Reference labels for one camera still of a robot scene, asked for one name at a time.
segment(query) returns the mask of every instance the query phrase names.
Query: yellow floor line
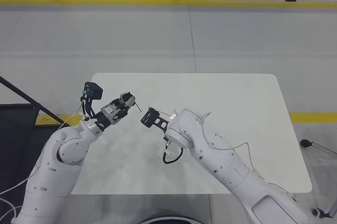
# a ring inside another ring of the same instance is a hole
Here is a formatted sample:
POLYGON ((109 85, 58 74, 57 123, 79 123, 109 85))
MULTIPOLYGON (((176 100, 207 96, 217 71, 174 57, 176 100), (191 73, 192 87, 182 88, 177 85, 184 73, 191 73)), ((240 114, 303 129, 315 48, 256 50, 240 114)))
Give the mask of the yellow floor line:
MULTIPOLYGON (((72 114, 57 114, 57 116, 60 117, 61 120, 67 120, 68 118, 70 118, 71 115, 72 114)), ((83 117, 81 115, 76 114, 72 118, 70 118, 67 121, 67 123, 70 125, 77 125, 82 118, 83 117)), ((60 123, 54 120, 48 114, 39 114, 38 117, 36 118, 35 124, 44 125, 44 124, 60 124, 60 123)))
MULTIPOLYGON (((59 114, 62 120, 67 120, 71 114, 59 114)), ((337 112, 317 112, 317 113, 301 113, 291 112, 289 113, 292 123, 333 123, 337 122, 337 112)), ((82 119, 80 115, 74 115, 67 123, 70 125, 76 125, 82 119)), ((43 124, 59 124, 56 120, 46 114, 39 114, 36 120, 36 125, 43 124)))
POLYGON ((337 2, 230 0, 0 0, 0 4, 171 4, 192 6, 334 7, 337 2))
POLYGON ((289 113, 292 123, 332 123, 337 122, 337 112, 289 113))

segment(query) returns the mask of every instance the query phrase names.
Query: white table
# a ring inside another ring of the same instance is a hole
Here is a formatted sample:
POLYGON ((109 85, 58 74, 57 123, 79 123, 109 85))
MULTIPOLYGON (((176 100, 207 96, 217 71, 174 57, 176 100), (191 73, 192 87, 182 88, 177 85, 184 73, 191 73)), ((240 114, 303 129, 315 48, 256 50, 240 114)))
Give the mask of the white table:
MULTIPOLYGON (((140 123, 149 106, 174 113, 192 106, 212 112, 205 125, 233 146, 248 141, 253 163, 268 181, 294 193, 312 189, 277 79, 272 74, 97 73, 104 89, 95 112, 130 91, 143 110, 108 127, 92 144, 72 194, 220 194, 229 191, 191 158, 162 162, 161 130, 140 123)), ((237 149, 249 164, 245 147, 237 149)))

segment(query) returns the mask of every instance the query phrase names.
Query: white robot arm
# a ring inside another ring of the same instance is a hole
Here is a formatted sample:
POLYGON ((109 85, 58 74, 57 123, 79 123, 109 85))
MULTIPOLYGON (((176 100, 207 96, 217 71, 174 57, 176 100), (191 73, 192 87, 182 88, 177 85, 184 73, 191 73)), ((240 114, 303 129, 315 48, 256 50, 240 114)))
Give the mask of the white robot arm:
POLYGON ((193 158, 242 203, 253 223, 311 223, 292 197, 265 182, 218 133, 204 128, 199 112, 185 108, 169 122, 159 115, 149 108, 141 122, 147 127, 158 126, 167 141, 189 149, 193 158))
POLYGON ((133 105, 135 97, 132 94, 121 94, 97 114, 92 114, 89 106, 91 118, 86 117, 75 127, 53 133, 30 174, 22 210, 12 223, 54 223, 77 182, 90 144, 102 135, 105 128, 125 117, 133 105))

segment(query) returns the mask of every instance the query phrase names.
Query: floor seam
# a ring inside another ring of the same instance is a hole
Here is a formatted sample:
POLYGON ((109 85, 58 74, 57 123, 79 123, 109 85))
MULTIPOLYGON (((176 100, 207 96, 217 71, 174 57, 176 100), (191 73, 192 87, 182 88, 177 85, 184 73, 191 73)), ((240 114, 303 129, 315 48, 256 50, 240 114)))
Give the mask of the floor seam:
POLYGON ((22 18, 23 13, 24 13, 24 11, 22 11, 22 13, 20 14, 20 16, 19 16, 19 18, 18 18, 16 24, 14 25, 14 27, 13 27, 11 33, 9 34, 9 37, 7 38, 7 40, 6 40, 6 42, 4 43, 3 47, 0 49, 0 56, 1 56, 1 53, 2 53, 2 51, 4 50, 4 48, 6 47, 6 44, 7 44, 8 41, 10 40, 10 38, 11 38, 13 32, 14 32, 14 29, 16 28, 17 24, 19 23, 20 19, 22 18))
POLYGON ((211 197, 208 194, 208 203, 209 203, 209 213, 210 213, 210 217, 211 217, 211 224, 213 224, 213 219, 212 219, 212 208, 211 208, 211 197))
POLYGON ((191 11, 190 11, 190 6, 189 6, 189 17, 190 17, 190 27, 191 27, 191 40, 192 40, 192 50, 193 50, 193 61, 195 63, 195 71, 196 69, 196 57, 195 57, 195 45, 193 43, 193 33, 192 33, 192 23, 191 23, 191 11))

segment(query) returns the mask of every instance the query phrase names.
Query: concrete floor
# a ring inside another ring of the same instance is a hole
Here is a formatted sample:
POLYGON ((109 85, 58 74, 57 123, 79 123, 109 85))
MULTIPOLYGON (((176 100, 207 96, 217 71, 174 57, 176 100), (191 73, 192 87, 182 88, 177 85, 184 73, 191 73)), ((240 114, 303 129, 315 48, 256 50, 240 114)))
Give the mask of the concrete floor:
MULTIPOLYGON (((289 111, 337 111, 337 10, 0 6, 0 75, 48 109, 74 113, 96 72, 272 73, 289 111)), ((0 85, 0 104, 18 102, 0 85)), ((294 130, 298 139, 337 150, 337 124, 294 130)), ((337 163, 314 161, 325 156, 310 150, 303 155, 313 191, 298 198, 327 209, 337 195, 337 163)), ((131 224, 168 212, 248 223, 229 195, 88 197, 72 196, 59 223, 131 224)))

